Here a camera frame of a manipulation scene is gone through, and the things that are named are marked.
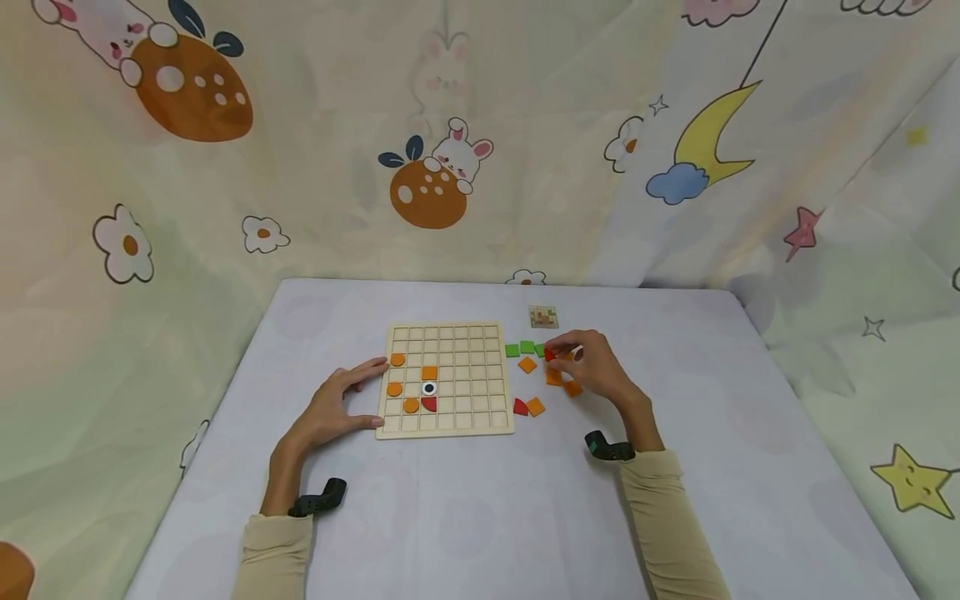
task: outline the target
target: sleeve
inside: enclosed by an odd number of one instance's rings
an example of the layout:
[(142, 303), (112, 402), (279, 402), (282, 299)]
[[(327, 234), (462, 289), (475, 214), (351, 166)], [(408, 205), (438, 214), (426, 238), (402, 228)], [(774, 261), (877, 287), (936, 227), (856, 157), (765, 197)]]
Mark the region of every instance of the sleeve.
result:
[(620, 467), (650, 583), (657, 600), (730, 600), (683, 475), (670, 450), (639, 452)]
[(302, 600), (312, 540), (311, 516), (252, 516), (232, 600)]

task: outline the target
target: yellow star print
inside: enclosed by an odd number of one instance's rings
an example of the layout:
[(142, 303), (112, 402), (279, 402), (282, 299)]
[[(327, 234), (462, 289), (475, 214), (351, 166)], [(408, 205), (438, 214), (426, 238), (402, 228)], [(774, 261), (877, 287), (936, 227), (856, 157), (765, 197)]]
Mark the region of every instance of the yellow star print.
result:
[(915, 130), (907, 130), (906, 145), (910, 148), (926, 145), (926, 127), (918, 127)]
[(870, 470), (893, 489), (900, 512), (926, 506), (938, 515), (954, 518), (953, 511), (940, 495), (940, 489), (950, 478), (950, 471), (918, 465), (900, 444), (894, 444), (894, 457), (889, 465), (877, 465)]

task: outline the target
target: red triangle piece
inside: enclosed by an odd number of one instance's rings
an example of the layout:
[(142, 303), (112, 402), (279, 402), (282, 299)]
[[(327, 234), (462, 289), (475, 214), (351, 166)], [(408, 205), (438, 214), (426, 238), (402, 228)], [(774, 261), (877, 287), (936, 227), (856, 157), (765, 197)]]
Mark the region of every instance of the red triangle piece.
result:
[(530, 414), (530, 410), (527, 408), (526, 403), (520, 398), (514, 398), (514, 414), (522, 415), (526, 417)]

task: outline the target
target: table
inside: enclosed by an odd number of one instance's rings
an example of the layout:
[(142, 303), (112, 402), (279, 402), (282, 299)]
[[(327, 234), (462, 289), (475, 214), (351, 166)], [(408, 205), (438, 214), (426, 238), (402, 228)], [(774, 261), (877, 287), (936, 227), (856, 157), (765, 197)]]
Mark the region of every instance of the table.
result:
[[(337, 367), (385, 351), (391, 323), (498, 320), (508, 343), (605, 332), (655, 402), (660, 431), (734, 598), (916, 598), (736, 299), (646, 290), (287, 279), (256, 330), (128, 591), (228, 598), (240, 537), (276, 440)], [(511, 436), (377, 441), (363, 432), (307, 464), (304, 492), (348, 481), (317, 519), (308, 598), (645, 598), (616, 467), (589, 457), (610, 404), (568, 399), (510, 364), (513, 396), (546, 412)], [(375, 413), (379, 385), (348, 401)]]

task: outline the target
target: person's right hand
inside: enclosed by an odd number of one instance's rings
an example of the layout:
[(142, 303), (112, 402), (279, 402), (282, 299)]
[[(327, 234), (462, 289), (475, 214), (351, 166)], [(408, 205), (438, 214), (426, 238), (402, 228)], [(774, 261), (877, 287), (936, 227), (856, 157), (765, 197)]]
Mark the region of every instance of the person's right hand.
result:
[(595, 329), (567, 331), (546, 342), (544, 347), (558, 356), (576, 351), (574, 360), (558, 358), (549, 362), (550, 367), (569, 374), (577, 383), (614, 404), (643, 396), (616, 360), (607, 336)]

